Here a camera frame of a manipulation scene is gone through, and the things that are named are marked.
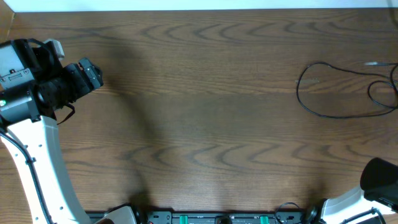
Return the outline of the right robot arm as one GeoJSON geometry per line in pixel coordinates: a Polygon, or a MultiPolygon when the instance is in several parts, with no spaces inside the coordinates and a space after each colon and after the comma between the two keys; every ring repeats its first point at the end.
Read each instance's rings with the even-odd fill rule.
{"type": "Polygon", "coordinates": [[[337,198],[323,200],[303,219],[304,223],[385,223],[397,213],[397,166],[381,158],[365,166],[359,185],[337,198]]]}

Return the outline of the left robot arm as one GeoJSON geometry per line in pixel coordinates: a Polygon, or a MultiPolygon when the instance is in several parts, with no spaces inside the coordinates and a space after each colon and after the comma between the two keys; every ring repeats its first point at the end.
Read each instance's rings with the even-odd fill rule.
{"type": "Polygon", "coordinates": [[[103,85],[87,58],[36,76],[29,68],[5,76],[1,92],[1,140],[13,157],[34,223],[136,223],[129,205],[100,218],[81,206],[60,149],[54,112],[103,85]]]}

